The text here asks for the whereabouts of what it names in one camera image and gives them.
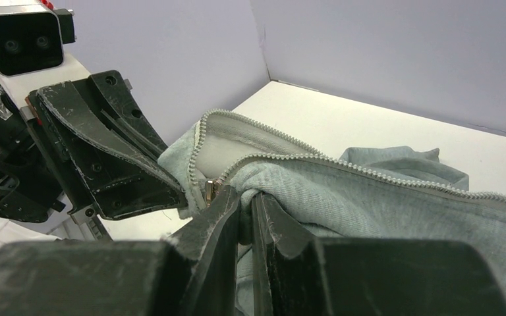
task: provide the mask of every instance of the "camera lens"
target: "camera lens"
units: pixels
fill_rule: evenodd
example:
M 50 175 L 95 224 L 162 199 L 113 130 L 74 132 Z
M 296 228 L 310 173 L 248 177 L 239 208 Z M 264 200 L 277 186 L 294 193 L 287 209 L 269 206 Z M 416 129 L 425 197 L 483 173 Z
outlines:
M 36 39 L 36 45 L 41 49 L 49 48 L 49 38 L 47 36 L 40 36 Z
M 10 39 L 5 42 L 5 50 L 11 55 L 16 55 L 20 53 L 20 44 L 17 41 Z

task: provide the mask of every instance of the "camera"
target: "camera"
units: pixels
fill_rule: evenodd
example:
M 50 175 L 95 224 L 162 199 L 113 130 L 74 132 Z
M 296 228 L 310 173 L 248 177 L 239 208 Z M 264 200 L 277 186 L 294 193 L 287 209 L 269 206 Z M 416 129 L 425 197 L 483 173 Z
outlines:
M 0 0 L 0 73 L 14 76 L 63 63 L 61 26 L 38 0 Z

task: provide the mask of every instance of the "zipper slider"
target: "zipper slider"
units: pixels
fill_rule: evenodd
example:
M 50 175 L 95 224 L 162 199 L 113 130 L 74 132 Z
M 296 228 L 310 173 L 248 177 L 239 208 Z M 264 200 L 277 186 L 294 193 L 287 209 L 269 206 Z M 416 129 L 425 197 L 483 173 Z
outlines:
M 209 207 L 210 204 L 212 204 L 212 201 L 216 198 L 218 193 L 220 192 L 220 189 L 222 188 L 222 182 L 220 179 L 216 180 L 208 180 L 204 185 L 204 191 L 205 191 L 205 202 L 206 207 Z

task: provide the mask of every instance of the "bolt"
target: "bolt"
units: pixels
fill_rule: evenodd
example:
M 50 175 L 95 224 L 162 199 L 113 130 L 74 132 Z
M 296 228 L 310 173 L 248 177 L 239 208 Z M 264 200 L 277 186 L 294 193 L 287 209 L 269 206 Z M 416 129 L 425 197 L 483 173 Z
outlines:
M 94 171 L 94 172 L 100 172 L 101 171 L 101 164 L 99 164 L 99 163 L 93 163 L 92 164 L 92 171 Z

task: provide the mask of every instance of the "zipper teeth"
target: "zipper teeth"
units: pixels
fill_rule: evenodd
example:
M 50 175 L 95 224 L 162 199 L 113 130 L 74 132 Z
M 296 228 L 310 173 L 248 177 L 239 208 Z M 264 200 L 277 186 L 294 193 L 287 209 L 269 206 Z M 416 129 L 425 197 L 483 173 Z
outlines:
M 382 182 L 386 182 L 388 184 L 393 184 L 396 186 L 404 187 L 404 188 L 416 188 L 416 189 L 431 189 L 436 190 L 442 193 L 449 194 L 451 196 L 455 196 L 457 198 L 471 199 L 471 200 L 492 200 L 498 201 L 501 203 L 506 203 L 506 195 L 499 194 L 495 192 L 469 192 L 466 190 L 461 190 L 454 188 L 450 185 L 440 184 L 437 182 L 430 181 L 418 181 L 418 180 L 403 180 L 398 179 L 392 176 L 387 176 L 381 172 L 365 168 L 362 166 L 354 165 L 347 161 L 341 161 L 337 159 L 329 158 L 325 155 L 275 155 L 270 153 L 254 153 L 247 156 L 244 156 L 242 159 L 237 161 L 234 165 L 226 169 L 226 171 L 220 176 L 220 183 L 224 183 L 224 181 L 228 180 L 228 178 L 238 169 L 238 167 L 249 160 L 259 160 L 259 159 L 273 159 L 273 160 L 303 160 L 303 161 L 311 161 L 311 162 L 324 162 L 330 163 L 335 167 L 339 167 L 342 169 L 346 169 L 350 172 L 354 172 L 356 174 L 361 174 L 362 176 L 366 176 L 368 178 L 372 178 L 374 180 L 379 180 Z
M 191 158 L 189 159 L 189 166 L 188 166 L 188 170 L 187 170 L 187 172 L 189 174 L 189 181 L 191 182 L 192 185 L 195 185 L 195 186 L 198 185 L 196 171 L 195 171 L 196 170 L 196 161 L 197 161 L 199 151 L 201 150 L 202 146 L 204 145 L 204 141 L 206 139 L 206 123 L 207 123 L 208 117 L 212 114 L 221 115 L 223 117 L 229 117 L 230 119 L 235 119 L 240 122 L 249 124 L 253 127 L 259 128 L 260 130 L 269 132 L 269 133 L 273 134 L 274 136 L 277 136 L 278 138 L 282 138 L 291 144 L 294 144 L 302 149 L 305 149 L 306 151 L 309 151 L 310 153 L 313 153 L 313 154 L 316 154 L 316 155 L 319 155 L 322 157 L 327 157 L 321 151 L 315 149 L 315 147 L 307 144 L 306 142 L 302 142 L 301 140 L 299 140 L 295 137 L 292 137 L 284 132 L 281 132 L 275 128 L 272 128 L 268 125 L 257 122 L 256 120 L 253 120 L 251 118 L 244 117 L 240 114 L 230 112 L 228 110 L 213 109 L 213 110 L 210 110 L 207 113 L 205 113 L 205 115 L 203 115 L 203 117 L 201 118 L 201 120 L 199 122 L 199 138 L 198 138 L 195 148 L 193 149 L 193 152 L 191 154 Z

